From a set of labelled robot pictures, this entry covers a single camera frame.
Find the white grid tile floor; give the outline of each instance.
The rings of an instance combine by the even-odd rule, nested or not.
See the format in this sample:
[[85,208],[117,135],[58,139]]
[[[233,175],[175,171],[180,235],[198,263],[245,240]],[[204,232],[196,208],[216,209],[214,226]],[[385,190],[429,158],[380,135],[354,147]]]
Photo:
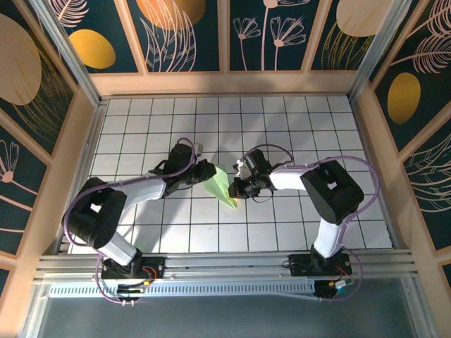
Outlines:
[[[329,156],[365,158],[345,96],[203,97],[110,100],[91,176],[124,180],[141,175],[167,158],[180,137],[204,145],[209,161],[222,165],[229,180],[232,164],[257,144],[292,151],[296,164]],[[268,151],[272,164],[286,160]],[[371,198],[374,185],[366,167],[344,161]],[[231,209],[204,191],[203,185],[124,210],[118,231],[144,253],[305,250],[313,244],[319,216],[305,192],[277,191],[239,200]],[[351,249],[392,246],[376,202],[352,222],[343,244]],[[72,253],[92,253],[73,248]]]

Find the robotic arm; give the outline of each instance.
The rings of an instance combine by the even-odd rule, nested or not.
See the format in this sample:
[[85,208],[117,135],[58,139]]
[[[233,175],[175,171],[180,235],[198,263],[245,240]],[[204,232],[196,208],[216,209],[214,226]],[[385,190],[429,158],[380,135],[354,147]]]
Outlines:
[[237,172],[228,189],[230,197],[248,199],[262,189],[306,190],[321,217],[319,233],[311,248],[311,266],[321,272],[341,252],[345,218],[357,211],[364,193],[346,170],[330,161],[309,169],[306,166],[271,164],[261,150],[253,150],[234,165]]

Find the yellow circle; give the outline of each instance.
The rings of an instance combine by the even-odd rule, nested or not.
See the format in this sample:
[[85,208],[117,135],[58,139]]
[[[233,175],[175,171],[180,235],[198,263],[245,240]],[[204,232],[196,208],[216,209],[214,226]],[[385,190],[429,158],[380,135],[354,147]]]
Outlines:
[[379,32],[393,0],[340,0],[337,24],[352,37],[369,37]]
[[420,102],[421,86],[415,75],[399,74],[388,90],[388,115],[394,123],[406,123]]
[[206,0],[137,0],[138,7],[144,16],[155,26],[165,30],[172,30],[177,19],[173,2],[177,6],[180,14],[188,15],[191,23],[198,23],[204,16]]
[[39,49],[16,21],[0,14],[0,97],[16,105],[30,103],[41,85]]
[[113,46],[94,30],[76,30],[69,39],[82,62],[89,67],[105,69],[116,61]]

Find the dark teal wallpaper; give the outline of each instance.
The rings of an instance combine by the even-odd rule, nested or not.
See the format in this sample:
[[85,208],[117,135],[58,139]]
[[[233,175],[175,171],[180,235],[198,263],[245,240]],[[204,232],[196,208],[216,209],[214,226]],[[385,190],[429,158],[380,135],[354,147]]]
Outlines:
[[371,82],[373,82],[373,79],[375,78],[375,76],[377,75],[379,69],[381,69],[382,64],[385,62],[385,58],[387,57],[388,53],[390,53],[390,50],[392,49],[393,45],[395,44],[397,38],[400,36],[400,33],[402,32],[402,30],[404,29],[404,26],[406,25],[407,21],[409,21],[410,16],[412,15],[416,5],[418,4],[419,0],[412,0],[412,2],[410,3],[410,7],[409,10],[407,11],[404,19],[402,20],[402,22],[400,23],[400,25],[398,26],[395,35],[393,35],[393,38],[391,40],[391,42],[389,43],[389,45],[387,46],[387,48],[385,49],[383,55],[381,56],[381,59],[379,60],[378,64],[376,65],[376,67],[373,69],[373,72],[371,73],[369,80]]
[[265,1],[230,1],[230,70],[301,69],[318,2],[277,1],[271,7],[267,1],[266,5]]
[[0,127],[0,251],[17,253],[46,169]]
[[136,73],[113,0],[50,0],[89,73]]
[[0,6],[0,109],[52,154],[72,89],[11,0]]
[[216,0],[127,3],[149,72],[219,70]]
[[0,269],[0,298],[1,298],[1,294],[3,292],[3,289],[5,288],[6,280],[8,279],[8,275],[9,275],[9,271]]
[[333,0],[311,70],[357,70],[383,20],[375,13],[386,12],[389,5],[380,0]]
[[404,167],[435,249],[451,246],[451,120]]
[[451,100],[451,6],[432,0],[377,86],[398,150]]

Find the green fabric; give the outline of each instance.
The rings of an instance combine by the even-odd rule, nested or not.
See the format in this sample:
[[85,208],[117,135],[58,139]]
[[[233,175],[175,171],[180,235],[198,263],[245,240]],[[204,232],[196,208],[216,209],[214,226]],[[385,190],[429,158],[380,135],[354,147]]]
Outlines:
[[204,189],[209,194],[215,196],[219,201],[227,204],[229,207],[236,209],[238,204],[236,200],[228,196],[228,176],[225,170],[216,167],[216,175],[210,180],[204,182]]

